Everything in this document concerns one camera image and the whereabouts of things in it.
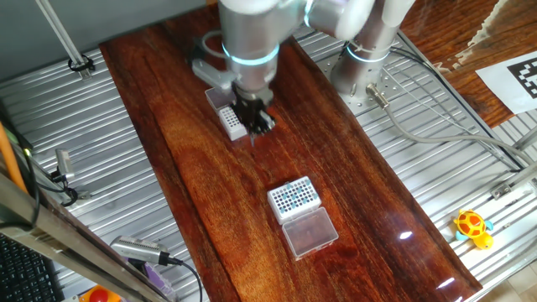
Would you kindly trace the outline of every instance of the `clear plastic box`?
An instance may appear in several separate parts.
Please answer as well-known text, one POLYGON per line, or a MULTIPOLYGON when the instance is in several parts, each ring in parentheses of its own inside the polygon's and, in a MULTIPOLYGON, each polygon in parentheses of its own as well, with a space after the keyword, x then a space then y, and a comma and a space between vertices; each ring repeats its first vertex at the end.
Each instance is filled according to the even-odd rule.
POLYGON ((324 207, 284 223, 282 229, 297 260, 331 245, 339 237, 324 207))

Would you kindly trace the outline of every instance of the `white paper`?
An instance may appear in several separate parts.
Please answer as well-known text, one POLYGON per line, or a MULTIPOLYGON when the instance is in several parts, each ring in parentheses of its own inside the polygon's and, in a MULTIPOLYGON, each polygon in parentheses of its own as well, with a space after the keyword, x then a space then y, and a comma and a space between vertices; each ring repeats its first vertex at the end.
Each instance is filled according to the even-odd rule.
POLYGON ((537 108, 537 51, 476 72, 514 114, 537 108))

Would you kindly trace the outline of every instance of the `wooden table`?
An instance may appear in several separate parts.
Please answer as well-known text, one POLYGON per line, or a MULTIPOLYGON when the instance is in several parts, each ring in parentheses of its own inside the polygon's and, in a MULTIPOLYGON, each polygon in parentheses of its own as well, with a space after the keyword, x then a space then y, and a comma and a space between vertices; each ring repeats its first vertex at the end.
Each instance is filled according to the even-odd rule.
POLYGON ((537 50, 537 0, 417 0, 401 29, 490 127, 513 116, 475 70, 537 50))
POLYGON ((211 301, 455 301, 481 285, 295 43, 277 127, 230 142, 186 63, 216 7, 101 45, 211 301), (267 191, 308 175, 339 234, 295 261, 267 191))

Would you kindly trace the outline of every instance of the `black keyboard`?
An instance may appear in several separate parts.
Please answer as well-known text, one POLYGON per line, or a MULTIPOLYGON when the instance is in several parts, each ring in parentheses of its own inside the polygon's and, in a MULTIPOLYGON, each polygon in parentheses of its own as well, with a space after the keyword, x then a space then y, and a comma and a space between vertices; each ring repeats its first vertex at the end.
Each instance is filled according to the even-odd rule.
POLYGON ((0 301, 63 300, 53 272, 49 259, 0 234, 0 301))

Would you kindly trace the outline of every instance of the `red object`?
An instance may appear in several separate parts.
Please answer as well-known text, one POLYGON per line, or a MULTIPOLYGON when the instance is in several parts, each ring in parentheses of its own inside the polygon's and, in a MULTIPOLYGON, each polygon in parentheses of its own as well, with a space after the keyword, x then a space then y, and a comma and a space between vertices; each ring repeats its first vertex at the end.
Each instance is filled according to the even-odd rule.
POLYGON ((108 293, 106 290, 98 289, 91 293, 90 302, 108 302, 108 293))

